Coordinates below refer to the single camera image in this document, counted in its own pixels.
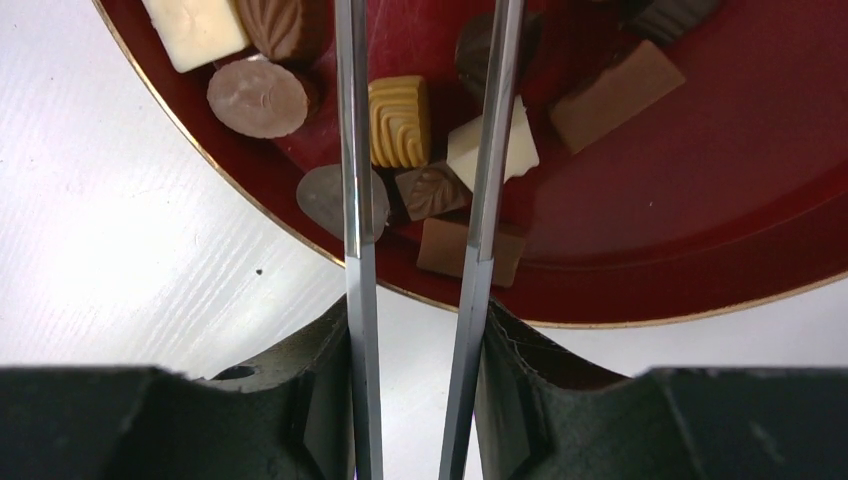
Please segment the silver white-handled tongs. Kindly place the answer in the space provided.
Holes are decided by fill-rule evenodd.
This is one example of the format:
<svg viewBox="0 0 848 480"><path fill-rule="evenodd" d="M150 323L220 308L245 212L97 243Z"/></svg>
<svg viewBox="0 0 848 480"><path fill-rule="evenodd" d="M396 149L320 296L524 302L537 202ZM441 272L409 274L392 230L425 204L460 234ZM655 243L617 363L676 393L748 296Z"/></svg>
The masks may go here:
<svg viewBox="0 0 848 480"><path fill-rule="evenodd" d="M338 1L334 13L356 476L381 479L384 468L367 92L367 4ZM481 145L441 447L442 479L461 479L465 475L494 273L494 239L524 13L521 0L499 1L494 12Z"/></svg>

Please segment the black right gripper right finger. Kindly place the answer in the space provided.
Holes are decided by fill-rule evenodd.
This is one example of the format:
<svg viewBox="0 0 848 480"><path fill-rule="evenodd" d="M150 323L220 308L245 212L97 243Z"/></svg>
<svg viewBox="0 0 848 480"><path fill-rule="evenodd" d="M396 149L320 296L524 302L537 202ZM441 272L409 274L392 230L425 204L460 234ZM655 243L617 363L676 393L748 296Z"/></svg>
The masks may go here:
<svg viewBox="0 0 848 480"><path fill-rule="evenodd" d="M847 373L606 370L489 305L475 419L487 479L843 479Z"/></svg>

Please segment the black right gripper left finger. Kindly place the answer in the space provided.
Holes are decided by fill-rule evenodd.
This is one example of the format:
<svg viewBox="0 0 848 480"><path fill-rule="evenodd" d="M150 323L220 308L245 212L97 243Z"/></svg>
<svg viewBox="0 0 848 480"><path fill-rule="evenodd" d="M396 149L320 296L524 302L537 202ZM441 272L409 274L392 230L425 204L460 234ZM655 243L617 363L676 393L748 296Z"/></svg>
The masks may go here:
<svg viewBox="0 0 848 480"><path fill-rule="evenodd" d="M5 479L349 479L344 300L209 380L150 366L1 372Z"/></svg>

